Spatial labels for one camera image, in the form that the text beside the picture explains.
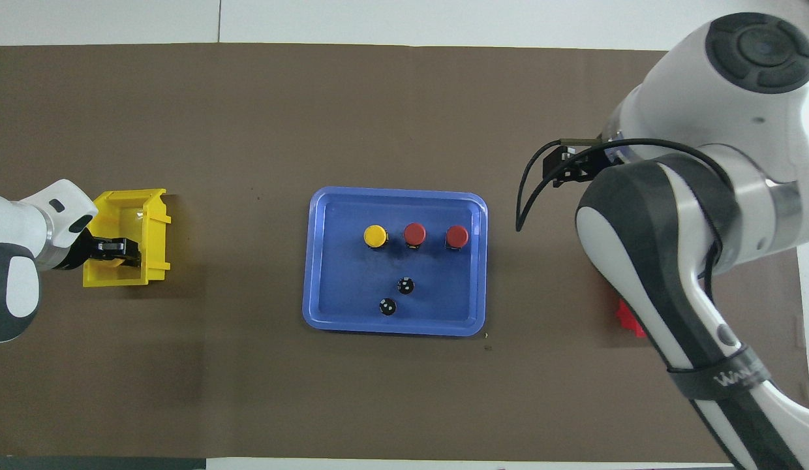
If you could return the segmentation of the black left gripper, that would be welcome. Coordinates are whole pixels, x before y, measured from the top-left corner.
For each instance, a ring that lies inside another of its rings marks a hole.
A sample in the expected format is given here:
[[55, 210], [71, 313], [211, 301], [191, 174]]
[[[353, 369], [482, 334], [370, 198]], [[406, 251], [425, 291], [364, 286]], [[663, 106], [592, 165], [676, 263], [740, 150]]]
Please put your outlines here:
[[125, 260], [125, 266], [130, 268], [139, 268], [142, 265], [141, 249], [134, 240], [125, 240], [124, 237], [95, 237], [91, 230], [85, 228], [71, 244], [67, 255], [55, 266], [55, 270], [75, 270], [88, 260]]

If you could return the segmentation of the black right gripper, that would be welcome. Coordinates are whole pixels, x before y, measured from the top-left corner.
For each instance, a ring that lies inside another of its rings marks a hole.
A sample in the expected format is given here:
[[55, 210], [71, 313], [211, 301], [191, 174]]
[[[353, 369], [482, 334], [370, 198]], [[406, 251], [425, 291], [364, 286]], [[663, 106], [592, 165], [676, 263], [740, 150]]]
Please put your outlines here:
[[542, 181], [553, 184], [554, 188], [568, 182], [592, 181], [607, 168], [607, 155], [604, 151], [593, 151], [583, 158], [574, 159], [574, 147], [556, 146], [543, 157]]

